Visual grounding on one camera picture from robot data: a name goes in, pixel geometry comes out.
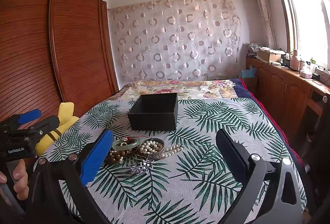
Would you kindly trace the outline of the person's left hand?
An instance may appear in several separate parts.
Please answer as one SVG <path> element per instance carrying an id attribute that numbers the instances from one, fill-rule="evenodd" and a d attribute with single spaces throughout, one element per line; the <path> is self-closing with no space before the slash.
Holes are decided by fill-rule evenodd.
<path id="1" fill-rule="evenodd" d="M 13 186 L 18 200 L 26 200 L 28 198 L 29 187 L 28 174 L 26 172 L 26 165 L 23 159 L 20 159 L 16 167 L 14 168 L 13 178 L 17 181 Z"/>

